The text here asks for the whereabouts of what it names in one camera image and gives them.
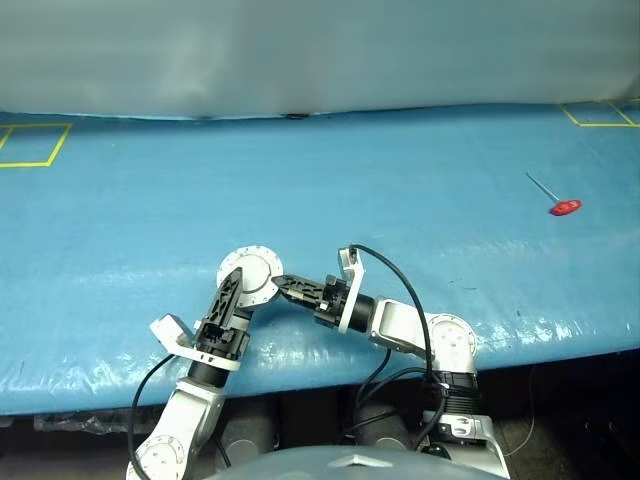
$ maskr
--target blue table surface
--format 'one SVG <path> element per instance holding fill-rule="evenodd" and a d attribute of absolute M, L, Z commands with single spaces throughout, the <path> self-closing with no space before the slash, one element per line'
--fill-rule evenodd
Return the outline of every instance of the blue table surface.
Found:
<path fill-rule="evenodd" d="M 52 122 L 71 122 L 68 137 L 29 166 L 65 127 L 25 124 Z M 382 251 L 427 311 L 472 325 L 479 369 L 640 345 L 640 128 L 515 105 L 0 125 L 0 414 L 129 404 L 164 356 L 149 323 L 200 318 L 219 262 L 250 244 L 319 281 L 339 274 L 338 248 Z M 584 206 L 550 215 L 525 172 Z M 365 293 L 408 301 L 364 260 Z M 283 300 L 251 333 L 231 395 L 356 383 L 384 355 Z M 394 354 L 389 369 L 419 363 Z M 159 372 L 143 403 L 165 401 L 186 365 Z"/>

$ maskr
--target red handle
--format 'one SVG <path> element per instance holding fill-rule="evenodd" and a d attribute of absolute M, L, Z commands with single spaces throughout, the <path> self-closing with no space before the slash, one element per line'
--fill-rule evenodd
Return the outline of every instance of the red handle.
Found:
<path fill-rule="evenodd" d="M 555 215 L 556 217 L 569 215 L 570 213 L 578 210 L 581 206 L 582 202 L 580 200 L 563 200 L 556 203 L 556 206 L 551 209 L 551 215 Z"/>

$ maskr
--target black cable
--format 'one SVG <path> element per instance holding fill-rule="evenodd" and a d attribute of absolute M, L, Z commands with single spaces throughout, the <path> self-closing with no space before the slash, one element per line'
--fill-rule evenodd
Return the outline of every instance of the black cable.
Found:
<path fill-rule="evenodd" d="M 379 260 L 380 262 L 382 262 L 393 273 L 396 274 L 396 276 L 400 279 L 400 281 L 402 282 L 404 287 L 407 289 L 407 292 L 409 293 L 409 296 L 411 297 L 411 300 L 413 300 L 413 304 L 415 305 L 416 310 L 418 312 L 418 318 L 420 318 L 420 326 L 422 327 L 422 336 L 424 338 L 424 362 L 425 362 L 424 378 L 425 378 L 425 383 L 429 382 L 430 379 L 433 379 L 433 381 L 436 384 L 440 384 L 441 383 L 440 379 L 433 372 L 433 360 L 431 358 L 431 355 L 432 355 L 432 353 L 431 353 L 431 337 L 429 335 L 429 325 L 427 324 L 427 317 L 424 314 L 424 309 L 422 308 L 422 303 L 420 302 L 420 298 L 418 298 L 418 294 L 416 293 L 415 288 L 413 288 L 413 285 L 411 285 L 411 282 L 409 281 L 407 276 L 404 273 L 402 273 L 402 271 L 397 266 L 395 266 L 393 264 L 393 262 L 391 262 L 391 260 L 389 260 L 387 257 L 382 255 L 380 252 L 377 252 L 376 250 L 374 250 L 372 248 L 369 248 L 366 245 L 359 244 L 359 243 L 352 243 L 350 245 L 350 248 L 355 248 L 355 249 L 358 249 L 358 250 L 362 250 L 363 252 L 368 253 L 372 257 L 374 257 L 377 260 Z M 395 378 L 398 378 L 398 377 L 396 377 L 395 374 L 394 374 L 394 375 L 388 377 L 387 379 L 383 380 L 382 382 L 380 382 L 380 384 L 378 384 L 376 387 L 373 387 L 367 393 L 365 398 L 361 399 L 360 405 L 363 405 L 367 400 L 369 400 L 371 398 L 371 396 L 375 392 L 377 392 L 380 388 L 382 388 L 384 385 L 386 385 L 390 381 L 394 380 Z M 431 430 L 433 430 L 433 428 L 438 423 L 438 420 L 440 420 L 440 417 L 442 416 L 442 413 L 444 412 L 446 392 L 444 390 L 444 387 L 440 387 L 440 388 L 442 389 L 442 400 L 441 400 L 440 406 L 438 407 L 438 410 L 436 410 L 436 413 L 433 415 L 431 420 L 429 420 L 427 425 L 425 425 L 423 430 L 420 432 L 420 434 L 419 434 L 419 437 L 421 437 L 420 441 L 424 440 L 424 438 L 429 434 L 429 432 L 431 432 Z"/>
<path fill-rule="evenodd" d="M 342 430 L 342 432 L 338 436 L 338 438 L 335 441 L 335 443 L 339 445 L 345 435 L 349 435 L 351 432 L 355 432 L 356 430 L 358 430 L 361 427 L 364 427 L 365 425 L 369 425 L 370 423 L 374 423 L 374 422 L 379 422 L 380 420 L 384 420 L 385 418 L 393 417 L 394 415 L 398 415 L 398 411 L 397 410 L 391 410 L 389 412 L 381 413 L 380 415 L 376 415 L 374 417 L 367 418 L 366 420 L 362 420 L 361 422 L 358 422 L 355 425 L 351 425 L 350 427 L 347 427 L 344 430 Z"/>
<path fill-rule="evenodd" d="M 222 442 L 218 437 L 213 437 L 213 441 L 216 443 L 216 447 L 218 448 L 220 455 L 222 455 L 224 464 L 227 466 L 227 468 L 231 468 L 231 460 L 229 460 L 229 455 L 227 455 L 227 451 L 224 449 L 224 445 L 222 445 Z"/>
<path fill-rule="evenodd" d="M 438 420 L 440 420 L 440 417 L 442 416 L 442 413 L 444 412 L 444 407 L 446 404 L 446 394 L 444 392 L 444 389 L 442 390 L 442 397 L 440 398 L 440 405 L 438 405 L 438 409 L 435 411 L 435 413 L 433 414 L 433 417 L 431 417 L 431 419 L 429 420 L 429 422 L 427 422 L 427 424 L 424 426 L 424 428 L 420 431 L 420 433 L 418 433 L 418 437 L 416 439 L 416 444 L 415 444 L 415 450 L 417 450 L 420 447 L 420 444 L 422 443 L 422 441 L 427 438 L 427 435 L 429 435 L 431 433 L 431 430 L 433 430 L 433 428 L 436 426 L 436 424 L 438 423 Z"/>
<path fill-rule="evenodd" d="M 424 337 L 424 360 L 425 360 L 425 379 L 428 381 L 431 378 L 431 373 L 433 371 L 433 364 L 431 359 L 431 339 L 429 337 L 429 326 L 427 325 L 427 317 L 424 315 L 424 310 L 422 308 L 422 303 L 420 303 L 420 299 L 418 298 L 418 294 L 416 290 L 411 285 L 411 282 L 407 278 L 407 276 L 400 271 L 398 267 L 396 267 L 391 260 L 382 255 L 381 253 L 375 251 L 372 248 L 367 247 L 366 245 L 361 245 L 359 243 L 352 243 L 350 248 L 356 248 L 358 250 L 362 250 L 363 252 L 368 253 L 372 257 L 375 257 L 380 262 L 385 264 L 396 276 L 400 279 L 404 287 L 407 289 L 411 300 L 413 300 L 413 304 L 418 311 L 418 317 L 420 318 L 420 324 L 422 326 L 422 336 Z"/>
<path fill-rule="evenodd" d="M 357 411 L 358 408 L 361 404 L 360 399 L 362 398 L 362 394 L 364 393 L 365 389 L 371 384 L 371 382 L 380 374 L 380 372 L 382 372 L 382 370 L 384 370 L 384 367 L 387 366 L 387 363 L 389 363 L 389 359 L 391 358 L 391 349 L 387 348 L 387 353 L 384 356 L 384 359 L 382 360 L 382 362 L 380 363 L 380 365 L 378 365 L 378 368 L 376 368 L 371 375 L 369 375 L 367 377 L 367 379 L 362 382 L 362 385 L 360 385 L 360 388 L 358 389 L 358 392 L 356 393 L 356 397 L 355 400 L 353 402 L 353 411 L 352 411 L 352 415 L 351 417 L 353 418 L 352 421 L 356 421 L 356 415 L 357 415 Z"/>
<path fill-rule="evenodd" d="M 158 362 L 158 364 L 155 367 L 149 370 L 149 373 L 145 375 L 145 377 L 140 382 L 140 385 L 138 385 L 138 390 L 136 390 L 136 394 L 133 396 L 133 402 L 131 402 L 131 412 L 129 413 L 129 425 L 127 426 L 128 427 L 127 428 L 127 447 L 129 448 L 129 461 L 131 462 L 133 469 L 138 474 L 138 477 L 140 477 L 141 480 L 151 480 L 151 479 L 144 472 L 142 465 L 140 465 L 140 459 L 138 458 L 138 455 L 136 454 L 133 448 L 133 428 L 135 424 L 136 409 L 138 408 L 138 400 L 140 399 L 140 395 L 142 394 L 142 389 L 144 388 L 146 383 L 149 381 L 151 376 L 154 373 L 156 373 L 165 363 L 167 363 L 173 357 L 174 357 L 173 354 L 167 355 L 162 360 L 160 360 L 160 362 Z"/>
<path fill-rule="evenodd" d="M 377 385 L 372 387 L 367 392 L 367 394 L 360 400 L 360 402 L 356 404 L 356 408 L 362 407 L 365 403 L 367 403 L 369 400 L 371 400 L 371 397 L 373 397 L 376 394 L 376 392 L 378 392 L 381 388 L 385 387 L 386 385 L 388 385 L 389 383 L 393 382 L 394 380 L 396 380 L 396 379 L 398 379 L 400 377 L 404 377 L 405 375 L 409 375 L 411 373 L 424 373 L 424 368 L 422 368 L 422 367 L 409 367 L 409 368 L 404 368 L 402 370 L 398 370 L 395 373 L 392 373 L 387 378 L 385 378 L 384 380 L 381 380 Z"/>

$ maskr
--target round metal flange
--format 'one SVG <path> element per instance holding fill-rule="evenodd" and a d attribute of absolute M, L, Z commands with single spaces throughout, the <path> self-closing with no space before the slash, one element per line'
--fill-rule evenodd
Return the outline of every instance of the round metal flange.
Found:
<path fill-rule="evenodd" d="M 276 253 L 263 246 L 251 245 L 239 248 L 227 255 L 220 268 L 216 283 L 222 281 L 236 268 L 242 267 L 242 294 L 238 300 L 241 308 L 251 308 L 269 302 L 278 293 L 272 277 L 282 275 L 284 269 Z"/>
<path fill-rule="evenodd" d="M 450 348 L 471 347 L 471 355 L 476 354 L 476 335 L 467 322 L 449 314 L 435 315 L 429 319 L 432 341 L 446 343 Z"/>

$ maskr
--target yellow tape square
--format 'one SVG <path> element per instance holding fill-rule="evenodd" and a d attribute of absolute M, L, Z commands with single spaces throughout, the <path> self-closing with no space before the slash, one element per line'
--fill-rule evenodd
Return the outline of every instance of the yellow tape square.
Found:
<path fill-rule="evenodd" d="M 578 127 L 640 127 L 639 122 L 636 122 L 619 107 L 618 101 L 561 103 L 558 106 Z"/>
<path fill-rule="evenodd" d="M 632 98 L 630 100 L 614 100 L 611 103 L 624 115 L 629 121 L 640 126 L 640 98 Z"/>
<path fill-rule="evenodd" d="M 49 167 L 54 162 L 62 145 L 69 136 L 71 130 L 71 123 L 15 123 L 0 125 L 0 149 L 10 140 L 11 134 L 19 129 L 28 128 L 63 128 L 64 130 L 60 134 L 60 137 L 56 141 L 53 150 L 49 156 L 40 161 L 34 162 L 0 162 L 0 168 L 28 168 L 28 167 Z"/>

